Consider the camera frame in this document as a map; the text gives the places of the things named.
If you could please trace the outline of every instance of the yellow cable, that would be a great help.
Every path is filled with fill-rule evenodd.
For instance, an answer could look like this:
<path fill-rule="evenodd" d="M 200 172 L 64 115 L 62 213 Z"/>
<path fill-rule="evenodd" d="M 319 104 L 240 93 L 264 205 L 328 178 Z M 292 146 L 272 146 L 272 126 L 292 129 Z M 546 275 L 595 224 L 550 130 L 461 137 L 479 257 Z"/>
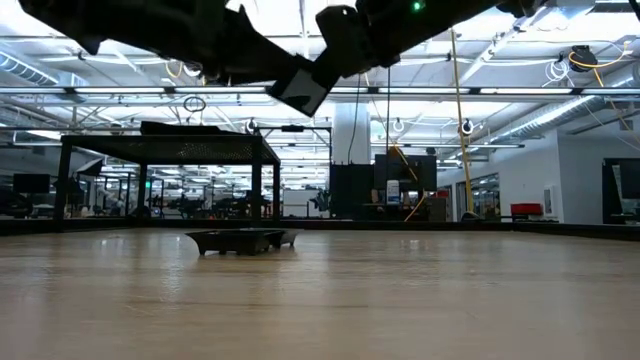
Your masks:
<path fill-rule="evenodd" d="M 467 211 L 473 212 L 473 193 L 471 191 L 471 173 L 469 171 L 469 154 L 462 134 L 462 101 L 460 98 L 460 73 L 458 71 L 458 52 L 456 49 L 456 33 L 451 29 L 451 46 L 453 49 L 453 72 L 456 80 L 456 99 L 458 103 L 458 135 L 460 136 L 460 148 L 462 149 L 462 163 L 464 164 L 464 176 L 467 190 Z"/>
<path fill-rule="evenodd" d="M 180 69 L 178 70 L 177 74 L 174 74 L 173 71 L 171 71 L 171 68 L 169 68 L 169 62 L 164 63 L 164 68 L 165 70 L 167 70 L 167 74 L 169 74 L 169 76 L 171 76 L 174 79 L 177 79 L 180 77 L 180 75 L 182 75 L 182 67 L 184 66 L 184 64 L 182 63 L 182 61 L 180 62 Z"/>
<path fill-rule="evenodd" d="M 593 73 L 596 75 L 596 79 L 598 79 L 598 83 L 600 84 L 601 87 L 604 87 L 604 82 L 602 81 L 602 77 L 600 76 L 600 73 L 598 72 L 598 69 L 593 69 Z M 620 110 L 618 109 L 618 107 L 616 106 L 616 104 L 612 101 L 609 100 L 609 102 L 611 103 L 611 106 L 613 107 L 613 109 L 616 112 L 616 116 L 618 117 L 618 119 L 620 119 L 620 121 L 622 122 L 622 124 L 624 125 L 625 128 L 627 128 L 627 130 L 631 133 L 631 136 L 633 136 L 633 138 L 636 140 L 636 142 L 638 142 L 638 144 L 640 144 L 640 138 L 638 137 L 638 135 L 636 135 L 636 133 L 631 129 L 631 127 L 629 126 L 629 124 L 627 124 L 627 121 L 622 117 L 622 115 L 620 115 Z"/>
<path fill-rule="evenodd" d="M 602 65 L 589 65 L 589 64 L 583 64 L 583 63 L 581 63 L 581 62 L 578 62 L 578 61 L 573 60 L 573 55 L 575 55 L 575 54 L 576 54 L 575 52 L 572 52 L 571 54 L 569 54 L 569 61 L 571 61 L 572 63 L 574 63 L 574 64 L 576 64 L 576 65 L 580 65 L 580 66 L 582 66 L 582 67 L 586 67 L 586 68 L 589 68 L 589 69 L 601 69 L 601 68 L 605 68 L 605 67 L 607 67 L 607 66 L 611 66 L 611 65 L 613 65 L 613 64 L 616 64 L 616 63 L 620 62 L 620 60 L 622 60 L 622 59 L 624 58 L 624 56 L 626 55 L 625 53 L 626 53 L 626 51 L 627 51 L 627 45 L 628 45 L 627 43 L 625 43 L 625 44 L 624 44 L 624 49 L 622 50 L 622 54 L 620 55 L 620 57 L 619 57 L 619 58 L 617 58 L 617 59 L 615 59 L 615 60 L 613 60 L 613 61 L 612 61 L 612 62 L 610 62 L 610 63 L 606 63 L 606 64 L 602 64 Z"/>

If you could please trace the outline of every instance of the ceiling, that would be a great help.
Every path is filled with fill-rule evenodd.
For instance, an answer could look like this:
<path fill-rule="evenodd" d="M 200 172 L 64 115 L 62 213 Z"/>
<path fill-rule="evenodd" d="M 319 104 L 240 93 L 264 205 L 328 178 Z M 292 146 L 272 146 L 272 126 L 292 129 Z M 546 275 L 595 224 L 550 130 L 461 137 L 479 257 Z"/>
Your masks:
<path fill-rule="evenodd" d="M 290 53 L 304 54 L 315 58 L 325 47 L 314 16 L 327 5 L 349 4 L 355 1 L 337 0 L 278 0 L 274 6 L 272 0 L 231 0 L 228 7 L 246 7 L 255 28 Z M 58 76 L 61 73 L 73 73 L 91 86 L 201 86 L 202 81 L 181 70 L 178 61 L 167 62 L 156 55 L 125 44 L 107 41 L 95 56 L 85 55 L 80 60 L 78 54 L 83 50 L 78 44 L 63 34 L 24 14 L 15 0 L 0 0 L 0 53 L 8 52 L 19 59 L 32 64 L 39 70 Z M 640 22 L 634 14 L 590 13 L 567 20 L 559 13 L 541 17 L 539 21 L 523 28 L 521 32 L 510 31 L 516 22 L 510 14 L 492 9 L 475 18 L 455 26 L 458 33 L 457 51 L 461 85 L 482 87 L 565 87 L 572 86 L 568 77 L 577 87 L 596 86 L 592 73 L 568 72 L 560 81 L 552 81 L 550 67 L 557 61 L 559 54 L 565 55 L 573 45 L 589 45 L 601 63 L 617 59 L 626 42 L 626 54 L 621 61 L 602 69 L 609 73 L 628 66 L 637 60 L 640 51 Z M 373 69 L 360 79 L 343 79 L 339 86 L 355 87 L 361 85 L 379 87 L 424 87 L 452 86 L 454 66 L 447 57 L 452 44 L 447 33 L 416 46 L 402 55 L 402 62 L 390 70 Z M 480 66 L 475 66 L 479 56 L 484 56 Z M 391 82 L 388 82 L 390 71 Z M 0 71 L 0 86 L 33 86 L 12 74 Z M 44 99 L 30 96 L 15 96 L 15 100 L 34 104 Z M 118 106 L 113 98 L 99 98 L 104 106 L 84 106 L 77 108 L 77 115 L 83 119 L 82 126 L 105 127 L 117 122 L 124 126 L 136 127 L 141 120 L 166 123 L 187 124 L 191 115 L 181 105 L 170 106 Z M 158 96 L 136 97 L 149 102 L 161 101 Z M 386 119 L 387 102 L 383 98 L 368 95 L 359 97 L 367 103 L 372 120 L 372 141 L 380 141 L 380 126 L 377 121 Z M 476 124 L 482 124 L 482 130 L 498 131 L 521 116 L 531 112 L 549 101 L 522 99 L 513 102 L 508 99 L 465 100 L 462 102 L 463 117 Z M 285 105 L 278 104 L 265 95 L 215 95 L 207 96 L 208 107 L 200 114 L 189 119 L 189 125 L 217 125 L 226 130 L 242 130 L 249 119 L 261 126 L 280 126 L 303 124 L 331 126 L 336 118 L 335 102 L 353 102 L 355 99 L 329 99 L 321 106 L 314 119 L 306 118 Z M 42 108 L 57 119 L 72 119 L 73 108 L 54 106 Z M 390 103 L 390 116 L 401 119 L 402 131 L 392 131 L 391 137 L 403 142 L 432 141 L 451 143 L 457 137 L 457 103 L 452 98 L 408 99 L 393 97 Z M 593 132 L 610 136 L 611 132 Z M 21 136 L 28 140 L 50 140 L 33 134 Z M 316 142 L 321 143 L 317 135 L 274 133 L 274 141 Z M 278 149 L 279 155 L 286 157 L 291 149 Z M 296 158 L 321 156 L 326 149 L 296 149 Z"/>

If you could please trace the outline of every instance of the wooden floor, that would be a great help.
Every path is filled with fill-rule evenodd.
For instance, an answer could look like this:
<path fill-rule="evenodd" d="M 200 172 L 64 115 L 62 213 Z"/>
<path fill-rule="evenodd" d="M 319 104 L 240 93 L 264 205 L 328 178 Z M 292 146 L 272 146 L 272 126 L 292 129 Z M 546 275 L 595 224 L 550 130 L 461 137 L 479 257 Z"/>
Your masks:
<path fill-rule="evenodd" d="M 198 256 L 174 230 L 0 238 L 0 358 L 638 359 L 640 246 L 306 232 Z"/>

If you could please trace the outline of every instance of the white pillar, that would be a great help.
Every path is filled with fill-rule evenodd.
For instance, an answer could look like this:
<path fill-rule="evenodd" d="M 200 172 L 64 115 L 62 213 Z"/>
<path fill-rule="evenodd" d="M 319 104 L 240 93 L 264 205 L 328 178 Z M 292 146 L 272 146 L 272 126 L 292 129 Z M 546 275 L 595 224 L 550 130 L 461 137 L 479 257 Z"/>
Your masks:
<path fill-rule="evenodd" d="M 367 104 L 338 103 L 333 119 L 333 162 L 336 165 L 370 164 L 371 123 Z"/>

